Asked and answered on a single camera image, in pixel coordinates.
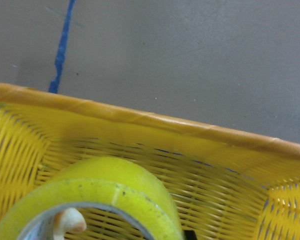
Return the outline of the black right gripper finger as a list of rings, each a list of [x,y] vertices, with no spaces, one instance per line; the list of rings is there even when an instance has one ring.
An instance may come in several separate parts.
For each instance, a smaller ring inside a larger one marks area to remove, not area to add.
[[[184,230],[183,234],[185,240],[197,240],[197,235],[194,230]]]

